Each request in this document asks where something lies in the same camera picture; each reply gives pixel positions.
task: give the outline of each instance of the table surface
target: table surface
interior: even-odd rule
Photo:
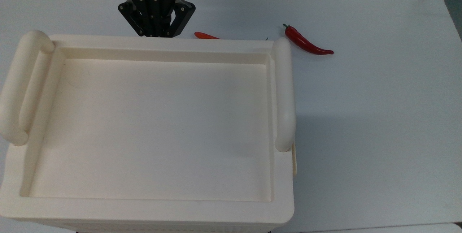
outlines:
[[[0,0],[0,85],[30,29],[136,36],[123,1]],[[335,51],[292,47],[295,214],[276,232],[462,221],[462,42],[443,0],[187,1],[182,38],[277,39],[285,23]]]

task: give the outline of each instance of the pepper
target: pepper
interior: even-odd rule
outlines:
[[[220,39],[220,38],[217,38],[217,37],[214,37],[209,34],[202,33],[202,32],[195,32],[194,35],[198,37],[199,39]]]
[[[286,28],[286,36],[294,42],[297,46],[304,49],[307,52],[316,54],[316,55],[326,55],[326,54],[333,54],[334,52],[331,50],[324,50],[319,47],[316,47],[314,44],[309,42],[302,34],[300,34],[297,29],[290,25],[283,24]]]

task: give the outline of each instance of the white tray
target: white tray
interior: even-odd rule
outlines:
[[[267,232],[291,218],[286,39],[51,40],[21,39],[0,96],[3,216],[79,232]]]

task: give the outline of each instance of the black object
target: black object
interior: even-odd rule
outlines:
[[[119,11],[139,36],[175,37],[183,31],[196,7],[184,0],[127,0]]]

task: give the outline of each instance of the orange object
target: orange object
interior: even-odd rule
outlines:
[[[198,37],[199,39],[220,39],[220,38],[217,38],[217,37],[214,37],[209,34],[202,33],[202,32],[195,32],[194,35]]]

